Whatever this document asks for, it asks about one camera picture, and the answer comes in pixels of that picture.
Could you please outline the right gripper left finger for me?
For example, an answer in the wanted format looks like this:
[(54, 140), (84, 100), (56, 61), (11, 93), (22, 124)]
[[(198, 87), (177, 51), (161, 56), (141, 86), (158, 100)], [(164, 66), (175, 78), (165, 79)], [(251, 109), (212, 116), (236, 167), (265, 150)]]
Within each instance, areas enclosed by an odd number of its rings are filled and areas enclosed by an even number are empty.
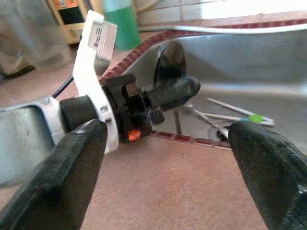
[(107, 126), (93, 119), (66, 134), (0, 212), (2, 230), (81, 228), (104, 157)]

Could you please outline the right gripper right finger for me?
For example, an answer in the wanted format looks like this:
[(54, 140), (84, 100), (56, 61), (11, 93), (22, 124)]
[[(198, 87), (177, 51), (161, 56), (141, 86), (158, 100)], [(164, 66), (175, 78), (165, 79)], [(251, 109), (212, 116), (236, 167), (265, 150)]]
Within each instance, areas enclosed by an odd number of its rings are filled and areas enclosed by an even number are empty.
[(307, 157), (284, 136), (252, 122), (228, 140), (244, 182), (270, 230), (307, 228)]

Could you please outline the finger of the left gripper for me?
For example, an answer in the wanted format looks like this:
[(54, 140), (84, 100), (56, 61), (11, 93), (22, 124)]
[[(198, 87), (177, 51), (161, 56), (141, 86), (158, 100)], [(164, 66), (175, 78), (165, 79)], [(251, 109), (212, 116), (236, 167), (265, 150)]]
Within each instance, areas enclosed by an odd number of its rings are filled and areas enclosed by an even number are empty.
[(171, 78), (145, 88), (145, 105), (170, 110), (185, 104), (200, 90), (199, 80), (192, 76)]

